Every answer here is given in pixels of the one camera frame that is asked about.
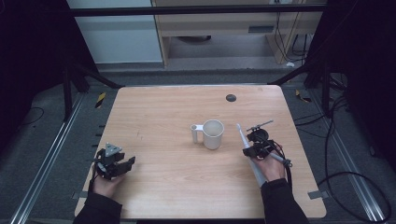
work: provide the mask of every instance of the white mug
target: white mug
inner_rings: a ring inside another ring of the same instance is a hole
[[[204,145],[209,149],[216,149],[221,145],[221,137],[224,133],[224,125],[216,119],[209,119],[204,124],[191,125],[192,141],[198,142],[198,132],[204,136]]]

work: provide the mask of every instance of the mug handle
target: mug handle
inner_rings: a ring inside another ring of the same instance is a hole
[[[198,142],[198,132],[201,132],[204,130],[204,125],[202,124],[193,124],[191,125],[191,133],[192,133],[192,142],[197,143]]]

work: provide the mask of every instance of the person's arm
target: person's arm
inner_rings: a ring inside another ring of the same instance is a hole
[[[285,167],[271,156],[264,160],[253,159],[267,179],[262,185],[265,223],[309,223],[300,205],[294,200],[285,179]]]
[[[74,224],[119,224],[122,205],[111,198],[116,191],[117,185],[124,179],[124,175],[107,180],[97,176],[92,192],[88,193],[84,207],[78,213]]]

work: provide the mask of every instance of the black sleeve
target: black sleeve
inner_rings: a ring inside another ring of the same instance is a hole
[[[309,223],[285,178],[262,185],[265,223]]]
[[[74,224],[120,224],[122,205],[96,193],[89,193],[84,207],[74,220]]]

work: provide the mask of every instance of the hand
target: hand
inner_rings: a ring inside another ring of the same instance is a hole
[[[101,176],[97,176],[93,183],[93,192],[103,195],[107,198],[112,198],[116,192],[117,185],[125,178],[125,175],[119,175],[111,180],[105,179]]]
[[[259,160],[257,158],[253,158],[252,160],[259,166],[262,174],[268,182],[285,178],[285,167],[283,166],[282,162],[277,161],[272,156],[268,155],[263,160]]]

